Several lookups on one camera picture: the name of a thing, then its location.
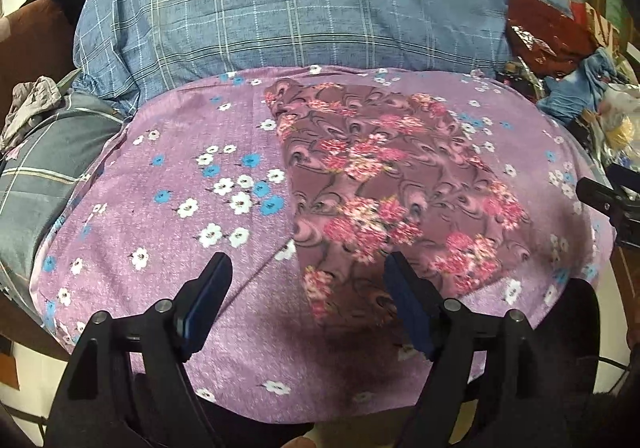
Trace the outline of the grey patterned cloth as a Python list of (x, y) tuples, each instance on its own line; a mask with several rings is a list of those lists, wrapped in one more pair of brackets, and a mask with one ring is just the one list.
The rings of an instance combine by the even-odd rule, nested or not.
[(12, 104), (1, 132), (2, 152), (16, 147), (46, 114), (63, 102), (58, 83), (47, 76), (40, 76), (34, 82), (17, 84), (12, 96)]

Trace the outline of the purple floral bed sheet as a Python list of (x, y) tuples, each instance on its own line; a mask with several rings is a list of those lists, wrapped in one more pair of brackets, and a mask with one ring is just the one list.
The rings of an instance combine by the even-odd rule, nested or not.
[(292, 192), (265, 100), (273, 83), (424, 84), (533, 224), (529, 258), (458, 296), (476, 312), (521, 309), (538, 324), (572, 279), (595, 282), (613, 249), (606, 219), (577, 199), (592, 173), (570, 134), (480, 72), (265, 68), (213, 76), (148, 101), (105, 147), (36, 260), (30, 293), (66, 350), (91, 315), (144, 312), (176, 295), (217, 252), (233, 280), (186, 366), (201, 398), (249, 418), (314, 422), (407, 407), (430, 366), (396, 316), (356, 330), (320, 326), (303, 287)]

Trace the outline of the maroon floral garment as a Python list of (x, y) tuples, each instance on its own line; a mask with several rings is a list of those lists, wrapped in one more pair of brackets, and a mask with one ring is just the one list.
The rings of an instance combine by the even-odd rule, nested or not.
[(526, 208), (424, 84), (389, 90), (284, 78), (265, 100), (290, 181), (303, 287), (320, 326), (395, 320), (383, 284), (393, 252), (446, 298), (488, 286), (529, 258)]

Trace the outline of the red plastic bag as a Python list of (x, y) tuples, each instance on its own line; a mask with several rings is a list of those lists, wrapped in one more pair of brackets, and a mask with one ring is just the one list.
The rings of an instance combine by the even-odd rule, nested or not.
[(542, 0), (508, 0), (506, 39), (541, 78), (564, 78), (597, 50), (587, 29)]

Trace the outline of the grey plaid pillow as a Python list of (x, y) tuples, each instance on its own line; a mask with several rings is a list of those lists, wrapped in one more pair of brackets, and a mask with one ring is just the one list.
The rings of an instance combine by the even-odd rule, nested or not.
[(124, 117), (96, 97), (64, 104), (1, 159), (1, 290), (34, 314), (30, 277), (40, 243)]

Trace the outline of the clear plastic bag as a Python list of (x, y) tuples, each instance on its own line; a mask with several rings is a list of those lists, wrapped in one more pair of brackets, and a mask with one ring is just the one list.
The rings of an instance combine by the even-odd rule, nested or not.
[(601, 163), (639, 171), (639, 86), (610, 84), (596, 111), (585, 109), (591, 154)]

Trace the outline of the blue plaid quilt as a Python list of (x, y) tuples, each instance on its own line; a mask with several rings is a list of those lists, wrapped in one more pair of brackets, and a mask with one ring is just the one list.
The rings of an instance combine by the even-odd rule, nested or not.
[(492, 71), (511, 56), (507, 9), (508, 0), (86, 0), (74, 86), (129, 114), (200, 78), (239, 83), (250, 69)]

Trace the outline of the blue crumpled cloth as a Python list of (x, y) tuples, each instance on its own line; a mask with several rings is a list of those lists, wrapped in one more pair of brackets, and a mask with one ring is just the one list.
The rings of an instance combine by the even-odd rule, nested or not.
[(547, 76), (544, 84), (547, 85), (549, 93), (536, 102), (536, 107), (564, 126), (570, 125), (585, 109), (591, 112), (598, 111), (608, 83), (616, 78), (614, 61), (610, 54), (600, 47), (564, 78), (555, 80)]

